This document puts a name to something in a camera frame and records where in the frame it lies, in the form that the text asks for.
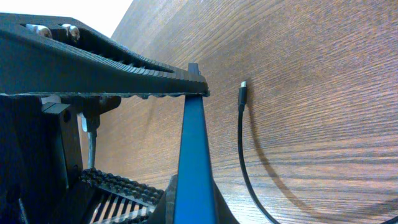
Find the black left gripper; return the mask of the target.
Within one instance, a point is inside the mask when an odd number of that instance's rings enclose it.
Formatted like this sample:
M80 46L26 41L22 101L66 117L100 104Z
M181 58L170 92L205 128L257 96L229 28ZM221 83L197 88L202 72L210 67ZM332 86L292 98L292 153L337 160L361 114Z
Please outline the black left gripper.
M147 223L162 189L83 170L78 115L117 108L121 97L1 97L1 223Z

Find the blue Galaxy smartphone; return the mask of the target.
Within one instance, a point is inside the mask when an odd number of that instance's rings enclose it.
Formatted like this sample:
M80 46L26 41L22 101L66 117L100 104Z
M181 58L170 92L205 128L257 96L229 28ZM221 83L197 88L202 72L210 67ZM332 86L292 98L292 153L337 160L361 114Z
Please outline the blue Galaxy smartphone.
M203 97L185 97L174 223L218 223Z

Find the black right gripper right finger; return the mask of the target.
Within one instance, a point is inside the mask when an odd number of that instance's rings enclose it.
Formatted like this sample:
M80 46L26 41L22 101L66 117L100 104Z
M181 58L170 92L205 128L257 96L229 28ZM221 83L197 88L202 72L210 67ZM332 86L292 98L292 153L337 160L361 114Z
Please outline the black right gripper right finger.
M174 222L175 212L175 198L177 191L178 175L171 177L169 185L164 194L161 196L154 212L149 215L148 224L167 224ZM239 224L237 219L233 216L227 203L225 202L219 188L215 181L213 181L213 188L215 191L215 205L217 209L217 216L221 224Z

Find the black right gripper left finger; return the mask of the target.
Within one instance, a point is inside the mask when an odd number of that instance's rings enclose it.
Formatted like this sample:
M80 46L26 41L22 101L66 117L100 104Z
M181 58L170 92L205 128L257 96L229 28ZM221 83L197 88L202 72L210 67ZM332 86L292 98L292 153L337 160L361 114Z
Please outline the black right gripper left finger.
M205 77L141 56L74 18L2 13L1 94L210 93Z

